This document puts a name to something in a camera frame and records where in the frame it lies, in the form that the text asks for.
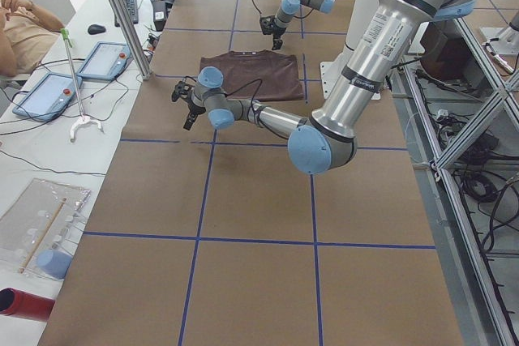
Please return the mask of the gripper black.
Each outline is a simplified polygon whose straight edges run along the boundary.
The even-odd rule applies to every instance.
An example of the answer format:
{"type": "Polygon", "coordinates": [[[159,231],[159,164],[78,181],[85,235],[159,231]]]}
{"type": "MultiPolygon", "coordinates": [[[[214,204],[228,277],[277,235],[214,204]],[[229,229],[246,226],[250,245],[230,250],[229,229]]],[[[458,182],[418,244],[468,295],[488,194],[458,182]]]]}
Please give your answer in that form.
{"type": "Polygon", "coordinates": [[[278,25],[275,21],[270,23],[270,30],[272,34],[272,51],[276,51],[281,49],[283,45],[283,40],[281,37],[285,34],[287,29],[287,25],[278,25]]]}
{"type": "Polygon", "coordinates": [[[203,115],[206,113],[206,109],[203,105],[196,104],[193,100],[189,101],[188,104],[190,113],[187,114],[186,121],[184,122],[183,129],[191,130],[192,126],[195,124],[199,115],[203,115]]]}

